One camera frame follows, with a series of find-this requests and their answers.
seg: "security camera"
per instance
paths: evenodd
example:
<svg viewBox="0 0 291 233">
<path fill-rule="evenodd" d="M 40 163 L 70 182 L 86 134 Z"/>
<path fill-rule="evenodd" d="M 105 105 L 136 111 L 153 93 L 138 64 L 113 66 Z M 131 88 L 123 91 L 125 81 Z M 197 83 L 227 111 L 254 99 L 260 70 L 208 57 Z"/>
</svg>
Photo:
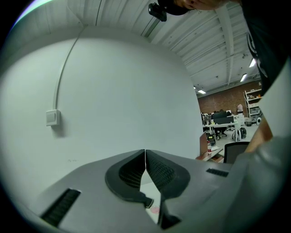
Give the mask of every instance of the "security camera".
<svg viewBox="0 0 291 233">
<path fill-rule="evenodd" d="M 156 3 L 149 4 L 149 13 L 162 22 L 167 21 L 167 13 Z"/>
</svg>

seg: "black headband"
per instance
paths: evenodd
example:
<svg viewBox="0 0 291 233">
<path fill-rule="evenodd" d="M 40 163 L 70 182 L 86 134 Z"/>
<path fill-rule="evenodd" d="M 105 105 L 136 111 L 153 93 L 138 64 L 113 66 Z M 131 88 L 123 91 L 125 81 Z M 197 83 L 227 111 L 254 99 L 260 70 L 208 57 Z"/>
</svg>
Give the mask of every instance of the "black headband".
<svg viewBox="0 0 291 233">
<path fill-rule="evenodd" d="M 189 9 L 182 8 L 174 4 L 174 0 L 158 0 L 158 3 L 162 10 L 171 15 L 184 15 Z"/>
</svg>

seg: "office desk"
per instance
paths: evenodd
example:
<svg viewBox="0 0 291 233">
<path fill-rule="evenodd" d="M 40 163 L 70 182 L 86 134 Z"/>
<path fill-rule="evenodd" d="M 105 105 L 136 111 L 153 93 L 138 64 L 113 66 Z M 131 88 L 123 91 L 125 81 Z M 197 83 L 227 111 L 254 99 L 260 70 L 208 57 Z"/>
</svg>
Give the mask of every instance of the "office desk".
<svg viewBox="0 0 291 233">
<path fill-rule="evenodd" d="M 211 128 L 218 128 L 218 127 L 228 127 L 228 126 L 235 126 L 235 141 L 237 142 L 237 131 L 239 129 L 239 123 L 238 122 L 234 122 L 234 123 L 227 123 L 227 124 L 220 124 L 220 125 L 205 125 L 203 126 L 203 128 L 209 128 L 210 130 L 210 134 L 212 134 L 212 130 Z"/>
</svg>

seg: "black shirt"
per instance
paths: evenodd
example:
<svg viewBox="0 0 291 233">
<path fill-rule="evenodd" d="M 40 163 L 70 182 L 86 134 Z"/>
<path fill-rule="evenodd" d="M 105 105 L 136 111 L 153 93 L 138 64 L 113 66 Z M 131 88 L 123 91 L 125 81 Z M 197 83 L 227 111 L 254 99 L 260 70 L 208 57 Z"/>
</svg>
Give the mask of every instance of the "black shirt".
<svg viewBox="0 0 291 233">
<path fill-rule="evenodd" d="M 242 0 L 249 29 L 248 45 L 262 79 L 263 94 L 290 55 L 290 15 L 286 1 Z"/>
</svg>

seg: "white wall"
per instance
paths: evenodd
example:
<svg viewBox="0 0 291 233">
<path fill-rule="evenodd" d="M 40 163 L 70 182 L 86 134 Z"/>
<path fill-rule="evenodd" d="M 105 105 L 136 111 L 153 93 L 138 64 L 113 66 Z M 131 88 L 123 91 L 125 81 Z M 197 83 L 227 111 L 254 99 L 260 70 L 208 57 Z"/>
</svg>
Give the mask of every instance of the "white wall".
<svg viewBox="0 0 291 233">
<path fill-rule="evenodd" d="M 0 168 L 11 196 L 25 205 L 78 166 L 119 153 L 199 155 L 200 110 L 181 59 L 120 30 L 84 30 L 60 85 L 62 126 L 45 126 L 78 31 L 39 38 L 3 68 Z"/>
</svg>

